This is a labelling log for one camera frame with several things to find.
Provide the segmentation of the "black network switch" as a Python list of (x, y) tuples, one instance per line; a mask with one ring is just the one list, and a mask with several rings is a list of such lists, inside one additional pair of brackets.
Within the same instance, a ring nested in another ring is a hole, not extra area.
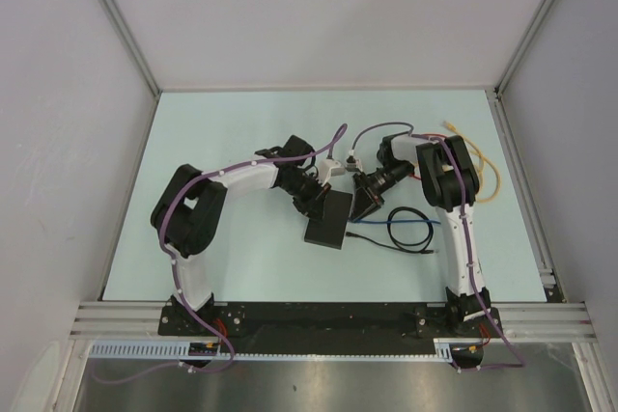
[(351, 193), (331, 190), (324, 201), (323, 219), (309, 220), (303, 240), (309, 244), (341, 250), (351, 204)]

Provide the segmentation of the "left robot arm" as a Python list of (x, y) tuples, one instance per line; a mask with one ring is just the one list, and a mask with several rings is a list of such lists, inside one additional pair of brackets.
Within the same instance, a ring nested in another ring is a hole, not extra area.
[(249, 193), (280, 188), (304, 217), (321, 221), (331, 185), (321, 179), (317, 152), (297, 136), (284, 146), (256, 151), (253, 157), (211, 173), (180, 166), (151, 214), (159, 246), (171, 261), (174, 296), (183, 304), (179, 321), (190, 333), (207, 332), (213, 290), (207, 282), (205, 250), (215, 238), (224, 206)]

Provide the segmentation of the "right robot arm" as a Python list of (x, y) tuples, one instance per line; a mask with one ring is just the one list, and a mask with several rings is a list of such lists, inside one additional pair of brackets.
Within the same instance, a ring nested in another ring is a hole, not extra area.
[(381, 167), (353, 175), (350, 220), (358, 223), (384, 204), (382, 194), (419, 170), (423, 195), (435, 208), (448, 262), (445, 323), (467, 336), (491, 308), (473, 236), (473, 209), (480, 180), (461, 136), (441, 138), (409, 132), (382, 138), (377, 152)]

